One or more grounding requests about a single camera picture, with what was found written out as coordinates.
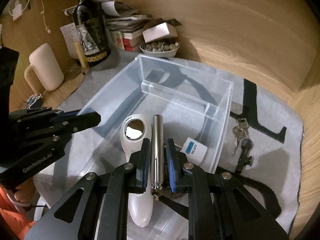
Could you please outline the orange sleeve left forearm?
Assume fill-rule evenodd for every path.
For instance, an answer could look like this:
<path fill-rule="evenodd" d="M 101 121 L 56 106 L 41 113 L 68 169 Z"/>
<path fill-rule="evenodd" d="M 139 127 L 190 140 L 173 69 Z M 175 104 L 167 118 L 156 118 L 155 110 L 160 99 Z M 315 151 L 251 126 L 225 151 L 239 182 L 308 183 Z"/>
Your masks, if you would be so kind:
<path fill-rule="evenodd" d="M 16 190 L 17 191 L 14 193 L 14 200 L 20 203 L 30 203 L 36 191 L 33 178 L 28 179 L 23 184 L 16 187 Z M 29 220 L 24 214 L 17 211 L 13 202 L 8 197 L 5 188 L 2 186 L 1 216 L 19 239 L 24 239 L 27 232 L 36 223 L 35 221 Z"/>

